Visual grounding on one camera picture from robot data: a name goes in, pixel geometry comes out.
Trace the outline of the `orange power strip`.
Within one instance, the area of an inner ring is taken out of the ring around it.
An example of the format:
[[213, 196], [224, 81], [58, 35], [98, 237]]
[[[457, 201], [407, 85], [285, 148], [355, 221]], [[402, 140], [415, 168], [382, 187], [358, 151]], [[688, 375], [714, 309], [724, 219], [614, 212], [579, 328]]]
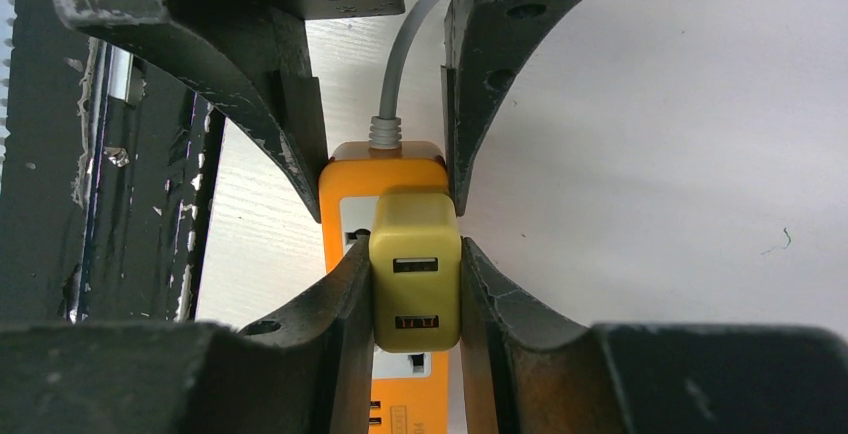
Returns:
[[448, 429], [448, 352], [459, 337], [459, 234], [440, 149], [346, 142], [319, 179], [328, 269], [354, 246], [373, 270], [378, 350], [371, 433]]

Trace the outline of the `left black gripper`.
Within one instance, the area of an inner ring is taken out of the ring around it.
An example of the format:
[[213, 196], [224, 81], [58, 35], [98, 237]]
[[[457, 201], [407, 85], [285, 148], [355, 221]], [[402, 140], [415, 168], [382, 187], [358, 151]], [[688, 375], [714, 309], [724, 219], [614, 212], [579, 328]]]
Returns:
[[[442, 87], [448, 188], [457, 215], [466, 211], [475, 159], [517, 75], [581, 1], [451, 0]], [[329, 156], [320, 84], [301, 19], [406, 11], [405, 0], [53, 2], [67, 27], [153, 64], [222, 112], [282, 170], [315, 220]]]

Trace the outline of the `yellow USB plug adapter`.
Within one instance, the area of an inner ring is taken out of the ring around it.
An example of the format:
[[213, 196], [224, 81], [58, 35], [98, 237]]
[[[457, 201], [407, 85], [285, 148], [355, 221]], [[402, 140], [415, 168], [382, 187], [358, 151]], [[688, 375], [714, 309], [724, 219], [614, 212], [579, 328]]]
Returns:
[[439, 192], [381, 196], [369, 238], [376, 344], [390, 353], [446, 351], [459, 340], [461, 238]]

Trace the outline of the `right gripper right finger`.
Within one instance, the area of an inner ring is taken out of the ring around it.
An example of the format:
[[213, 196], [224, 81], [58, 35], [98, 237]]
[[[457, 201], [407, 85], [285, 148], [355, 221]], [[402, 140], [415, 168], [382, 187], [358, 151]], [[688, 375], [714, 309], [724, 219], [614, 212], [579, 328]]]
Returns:
[[583, 326], [462, 241], [471, 433], [843, 433], [847, 345], [816, 327]]

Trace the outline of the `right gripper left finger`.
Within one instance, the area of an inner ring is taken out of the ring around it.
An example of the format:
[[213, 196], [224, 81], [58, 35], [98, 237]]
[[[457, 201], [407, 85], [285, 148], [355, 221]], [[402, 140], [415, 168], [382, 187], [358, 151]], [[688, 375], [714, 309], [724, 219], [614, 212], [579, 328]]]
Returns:
[[1, 330], [5, 433], [364, 433], [368, 241], [240, 331], [167, 321]]

